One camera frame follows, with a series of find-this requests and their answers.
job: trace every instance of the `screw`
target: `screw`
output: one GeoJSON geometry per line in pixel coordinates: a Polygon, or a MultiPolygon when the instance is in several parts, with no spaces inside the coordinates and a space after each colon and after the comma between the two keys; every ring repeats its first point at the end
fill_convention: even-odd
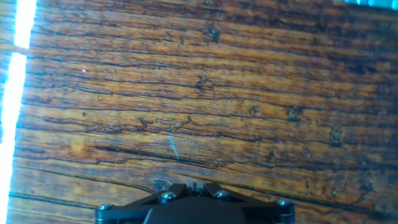
{"type": "Polygon", "coordinates": [[[176,198],[177,196],[175,195],[174,192],[164,192],[164,193],[162,193],[161,197],[164,199],[170,200],[170,199],[176,198]]]}
{"type": "Polygon", "coordinates": [[[107,210],[113,207],[111,203],[105,203],[103,205],[98,206],[98,210],[107,210]]]}
{"type": "Polygon", "coordinates": [[[229,195],[229,193],[225,190],[219,190],[214,194],[215,198],[225,198],[229,195]]]}

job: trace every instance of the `wooden floor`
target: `wooden floor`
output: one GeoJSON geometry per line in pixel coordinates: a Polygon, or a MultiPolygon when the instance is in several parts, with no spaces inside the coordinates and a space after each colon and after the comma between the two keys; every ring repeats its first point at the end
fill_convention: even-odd
{"type": "Polygon", "coordinates": [[[172,183],[398,218],[398,12],[326,0],[0,0],[1,93],[27,55],[9,223],[93,223],[172,183]]]}

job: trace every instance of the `black metal bracket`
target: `black metal bracket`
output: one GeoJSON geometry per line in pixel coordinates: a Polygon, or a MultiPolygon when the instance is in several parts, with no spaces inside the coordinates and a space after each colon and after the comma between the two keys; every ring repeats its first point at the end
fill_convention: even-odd
{"type": "Polygon", "coordinates": [[[96,224],[295,223],[294,204],[263,202],[218,184],[173,184],[136,202],[95,209],[96,224]]]}

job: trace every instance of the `wood knot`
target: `wood knot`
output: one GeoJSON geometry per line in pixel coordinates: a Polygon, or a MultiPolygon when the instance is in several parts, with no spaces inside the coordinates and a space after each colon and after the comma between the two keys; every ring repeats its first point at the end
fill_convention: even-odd
{"type": "Polygon", "coordinates": [[[333,127],[330,134],[330,145],[331,146],[341,146],[340,135],[342,134],[341,128],[333,127]]]}
{"type": "Polygon", "coordinates": [[[288,121],[300,121],[299,119],[299,114],[303,111],[303,109],[297,107],[297,106],[293,106],[291,108],[289,108],[288,110],[288,117],[287,120],[288,121]]]}
{"type": "Polygon", "coordinates": [[[199,77],[199,81],[195,85],[195,87],[199,90],[205,90],[205,89],[213,89],[214,84],[213,82],[208,79],[208,78],[203,78],[199,77]]]}
{"type": "Polygon", "coordinates": [[[214,43],[218,44],[218,41],[220,40],[220,31],[215,28],[210,28],[204,32],[207,36],[211,37],[214,41],[214,43]]]}
{"type": "Polygon", "coordinates": [[[260,108],[258,107],[258,106],[253,106],[251,109],[250,109],[250,116],[252,116],[252,117],[261,117],[261,110],[260,110],[260,108]]]}

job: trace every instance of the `wood grain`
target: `wood grain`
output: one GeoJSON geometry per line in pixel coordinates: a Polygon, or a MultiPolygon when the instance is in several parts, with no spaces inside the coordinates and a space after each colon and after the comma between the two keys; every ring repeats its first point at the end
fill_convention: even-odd
{"type": "Polygon", "coordinates": [[[39,1],[22,51],[0,6],[1,97],[11,53],[28,57],[9,223],[92,223],[193,180],[292,200],[297,223],[398,218],[396,12],[39,1]]]}

